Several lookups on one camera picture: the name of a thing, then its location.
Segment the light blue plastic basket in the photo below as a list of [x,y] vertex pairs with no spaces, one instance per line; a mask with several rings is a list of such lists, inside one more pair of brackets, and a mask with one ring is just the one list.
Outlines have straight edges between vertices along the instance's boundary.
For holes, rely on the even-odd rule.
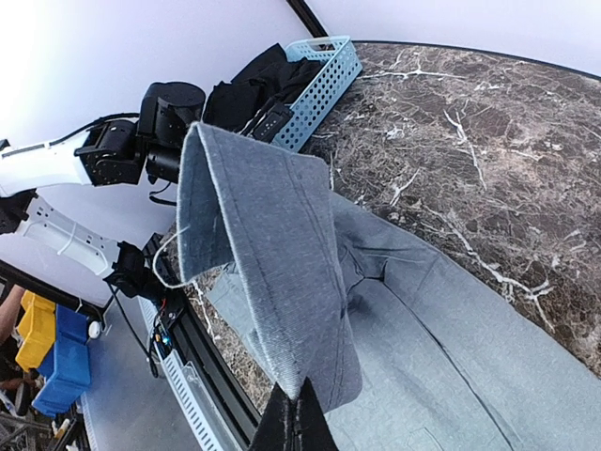
[[285,55],[290,62],[306,59],[321,64],[319,73],[289,105],[292,118],[271,141],[298,152],[359,76],[362,63],[349,36],[298,40],[285,47]]

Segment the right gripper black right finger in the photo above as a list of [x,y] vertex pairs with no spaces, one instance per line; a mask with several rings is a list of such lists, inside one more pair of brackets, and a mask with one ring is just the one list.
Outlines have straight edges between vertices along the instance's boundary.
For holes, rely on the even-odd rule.
[[337,451],[311,381],[306,378],[293,408],[293,449]]

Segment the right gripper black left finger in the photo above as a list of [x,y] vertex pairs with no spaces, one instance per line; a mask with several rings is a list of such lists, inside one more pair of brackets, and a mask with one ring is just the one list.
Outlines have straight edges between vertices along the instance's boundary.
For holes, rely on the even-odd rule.
[[295,401],[288,397],[278,383],[275,383],[248,450],[292,450],[294,419]]

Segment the grey long sleeve shirt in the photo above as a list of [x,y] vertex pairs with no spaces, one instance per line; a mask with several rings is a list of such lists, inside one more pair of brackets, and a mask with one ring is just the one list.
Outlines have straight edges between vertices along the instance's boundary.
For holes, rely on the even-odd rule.
[[599,379],[322,160],[196,122],[177,228],[181,279],[221,270],[211,304],[338,450],[599,448]]

